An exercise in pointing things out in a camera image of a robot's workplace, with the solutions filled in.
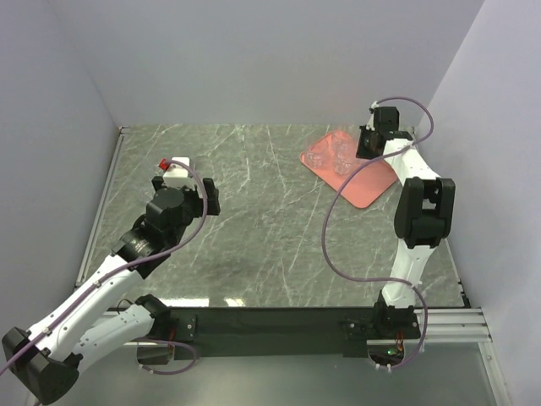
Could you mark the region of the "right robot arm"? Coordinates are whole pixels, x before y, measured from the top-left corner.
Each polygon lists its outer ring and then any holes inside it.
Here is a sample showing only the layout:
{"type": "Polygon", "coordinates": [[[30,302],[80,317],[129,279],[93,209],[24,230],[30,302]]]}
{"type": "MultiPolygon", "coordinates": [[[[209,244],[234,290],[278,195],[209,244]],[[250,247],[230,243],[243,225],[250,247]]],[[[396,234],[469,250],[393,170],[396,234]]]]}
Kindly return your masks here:
{"type": "Polygon", "coordinates": [[[398,238],[390,280],[374,305],[372,327],[380,337],[418,337],[415,289],[430,256],[451,231],[456,184],[429,167],[406,130],[400,130],[396,107],[375,102],[360,127],[356,157],[383,160],[400,181],[402,192],[394,217],[398,238]]]}

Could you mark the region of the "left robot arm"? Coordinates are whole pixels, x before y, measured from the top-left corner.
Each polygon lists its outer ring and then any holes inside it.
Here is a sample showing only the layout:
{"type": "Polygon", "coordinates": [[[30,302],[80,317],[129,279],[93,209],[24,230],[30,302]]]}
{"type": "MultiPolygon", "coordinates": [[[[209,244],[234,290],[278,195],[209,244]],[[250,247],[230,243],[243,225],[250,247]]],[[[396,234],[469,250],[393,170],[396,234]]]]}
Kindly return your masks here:
{"type": "Polygon", "coordinates": [[[174,250],[187,243],[195,219],[219,215],[219,191],[211,178],[195,187],[174,188],[160,177],[155,193],[94,274],[50,315],[26,329],[14,327],[2,339],[7,370],[49,405],[63,397],[97,360],[132,340],[173,346],[177,328],[171,310],[151,294],[136,299],[105,322],[102,315],[142,283],[174,250]]]}

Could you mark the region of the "aluminium rail frame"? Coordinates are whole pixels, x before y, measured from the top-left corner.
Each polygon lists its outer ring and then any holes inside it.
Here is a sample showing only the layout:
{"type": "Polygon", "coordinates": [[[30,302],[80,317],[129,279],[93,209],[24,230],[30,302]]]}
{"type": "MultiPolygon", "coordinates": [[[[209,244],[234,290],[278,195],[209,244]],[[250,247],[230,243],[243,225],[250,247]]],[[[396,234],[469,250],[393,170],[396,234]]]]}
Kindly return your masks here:
{"type": "Polygon", "coordinates": [[[44,290],[39,317],[59,306],[73,291],[96,217],[119,129],[78,127],[48,141],[41,150],[46,197],[42,232],[40,286],[44,290]]]}

